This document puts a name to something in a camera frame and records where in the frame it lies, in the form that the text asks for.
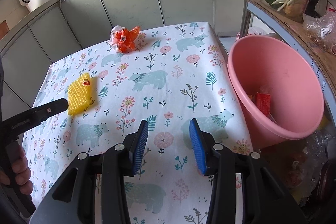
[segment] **pink plastic basin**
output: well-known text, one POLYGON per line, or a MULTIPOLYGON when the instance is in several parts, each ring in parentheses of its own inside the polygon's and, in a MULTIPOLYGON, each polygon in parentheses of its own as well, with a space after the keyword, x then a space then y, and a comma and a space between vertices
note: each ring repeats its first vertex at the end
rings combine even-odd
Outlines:
POLYGON ((259 35, 233 45, 228 71, 250 132, 253 148, 303 139, 319 126, 324 110, 322 90, 310 65, 290 46, 259 35), (270 113, 261 113, 248 95, 270 88, 270 113))

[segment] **red package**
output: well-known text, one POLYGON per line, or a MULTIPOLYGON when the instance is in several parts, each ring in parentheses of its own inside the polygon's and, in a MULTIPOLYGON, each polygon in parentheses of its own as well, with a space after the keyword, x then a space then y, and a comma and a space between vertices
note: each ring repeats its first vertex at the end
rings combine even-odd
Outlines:
POLYGON ((111 31, 111 46, 117 52, 129 52, 134 50, 135 43, 134 40, 137 38, 140 32, 140 27, 134 27, 132 30, 127 30, 126 28, 116 26, 111 31))
POLYGON ((271 105, 271 95, 261 94, 257 92, 256 106, 266 117, 268 117, 270 105, 271 105))

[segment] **table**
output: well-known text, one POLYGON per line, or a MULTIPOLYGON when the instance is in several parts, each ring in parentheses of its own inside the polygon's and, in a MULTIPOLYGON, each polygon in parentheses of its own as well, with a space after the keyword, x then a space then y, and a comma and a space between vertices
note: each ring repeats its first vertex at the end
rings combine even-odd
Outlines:
MULTIPOLYGON (((128 54, 102 42, 52 64, 34 106, 67 98, 68 85, 84 72, 92 77, 93 94, 82 113, 60 113, 25 133, 34 204, 77 154, 104 153, 145 119, 149 135, 141 168, 134 178, 125 177, 132 184, 127 191, 131 223, 205 223, 213 178, 198 172, 190 119, 197 118, 201 130, 232 151, 252 151, 219 43, 207 22, 192 22, 142 31, 128 54)), ((98 176, 97 197, 100 187, 98 176)), ((241 223, 239 174, 236 188, 236 223, 241 223)), ((99 209, 96 198, 96 223, 99 209)))

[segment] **plastic bag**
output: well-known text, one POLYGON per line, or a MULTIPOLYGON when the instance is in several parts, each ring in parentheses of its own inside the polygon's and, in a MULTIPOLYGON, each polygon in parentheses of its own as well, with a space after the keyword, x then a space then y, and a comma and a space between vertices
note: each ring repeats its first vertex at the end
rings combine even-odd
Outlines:
POLYGON ((322 50, 336 55, 336 13, 328 12, 320 18, 303 14, 303 28, 309 38, 322 50))
MULTIPOLYGON (((257 26, 249 27, 249 30, 247 33, 247 35, 266 35, 266 34, 267 32, 264 29, 257 27, 257 26)), ((240 32, 237 33, 236 41, 239 39, 239 36, 240 36, 240 32)))
POLYGON ((132 30, 127 30, 119 25, 115 26, 111 31, 109 44, 116 52, 130 52, 135 49, 134 40, 140 32, 140 27, 134 27, 132 30))

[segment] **yellow sponge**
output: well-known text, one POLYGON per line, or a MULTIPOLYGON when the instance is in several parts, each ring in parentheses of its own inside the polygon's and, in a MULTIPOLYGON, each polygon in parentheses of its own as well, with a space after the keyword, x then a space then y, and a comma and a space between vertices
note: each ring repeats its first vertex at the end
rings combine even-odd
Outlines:
POLYGON ((68 87, 68 115, 76 115, 90 105, 92 83, 90 75, 83 73, 68 87))

